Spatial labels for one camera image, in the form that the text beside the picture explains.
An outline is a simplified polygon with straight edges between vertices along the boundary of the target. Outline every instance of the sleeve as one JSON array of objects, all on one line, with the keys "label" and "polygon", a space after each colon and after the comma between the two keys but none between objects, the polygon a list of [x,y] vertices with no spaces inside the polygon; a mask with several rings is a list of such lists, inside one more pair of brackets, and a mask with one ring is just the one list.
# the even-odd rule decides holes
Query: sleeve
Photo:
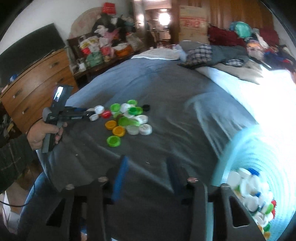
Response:
[{"label": "sleeve", "polygon": [[4,192],[21,175],[34,159],[38,158],[32,150],[26,135],[12,139],[0,149],[0,193]]}]

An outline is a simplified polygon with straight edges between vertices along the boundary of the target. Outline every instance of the blue bucket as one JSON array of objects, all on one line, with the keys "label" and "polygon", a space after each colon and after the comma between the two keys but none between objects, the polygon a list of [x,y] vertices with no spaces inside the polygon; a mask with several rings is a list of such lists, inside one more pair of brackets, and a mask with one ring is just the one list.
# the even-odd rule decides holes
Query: blue bucket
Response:
[{"label": "blue bucket", "polygon": [[229,172],[251,167],[266,174],[267,182],[277,201],[276,216],[271,221],[271,237],[276,241],[295,213],[295,177],[280,159],[275,141],[259,125],[238,132],[228,143],[212,177],[212,185],[226,183]]}]

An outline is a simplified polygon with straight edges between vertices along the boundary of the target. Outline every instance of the hand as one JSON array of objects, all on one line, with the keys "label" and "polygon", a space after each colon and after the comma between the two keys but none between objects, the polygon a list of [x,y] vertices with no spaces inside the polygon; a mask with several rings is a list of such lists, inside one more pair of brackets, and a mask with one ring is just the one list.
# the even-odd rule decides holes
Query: hand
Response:
[{"label": "hand", "polygon": [[42,147],[42,141],[46,134],[57,134],[55,136],[55,144],[58,144],[63,134],[63,127],[59,129],[57,126],[46,124],[43,120],[37,121],[27,134],[32,150],[38,150]]}]

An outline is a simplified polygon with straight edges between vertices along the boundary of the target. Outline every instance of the device screen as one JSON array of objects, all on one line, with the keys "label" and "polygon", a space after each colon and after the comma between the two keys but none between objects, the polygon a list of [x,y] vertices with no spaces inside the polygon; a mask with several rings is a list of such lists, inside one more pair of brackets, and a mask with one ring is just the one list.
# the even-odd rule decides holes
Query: device screen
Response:
[{"label": "device screen", "polygon": [[59,97],[61,96],[61,93],[62,93],[62,91],[63,91],[63,88],[64,88],[64,87],[62,87],[62,86],[59,86],[59,87],[57,88],[56,94],[55,94],[55,96],[54,96],[54,101],[55,101],[55,102],[58,102],[58,101],[59,101]]}]

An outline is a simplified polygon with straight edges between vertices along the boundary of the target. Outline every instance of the wooden dresser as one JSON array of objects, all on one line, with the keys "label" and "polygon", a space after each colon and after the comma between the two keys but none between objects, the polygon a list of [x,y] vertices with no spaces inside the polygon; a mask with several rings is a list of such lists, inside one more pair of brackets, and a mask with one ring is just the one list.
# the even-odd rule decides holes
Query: wooden dresser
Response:
[{"label": "wooden dresser", "polygon": [[73,86],[72,94],[78,91],[64,49],[38,61],[3,91],[1,101],[22,133],[42,117],[43,109],[51,105],[61,84]]}]

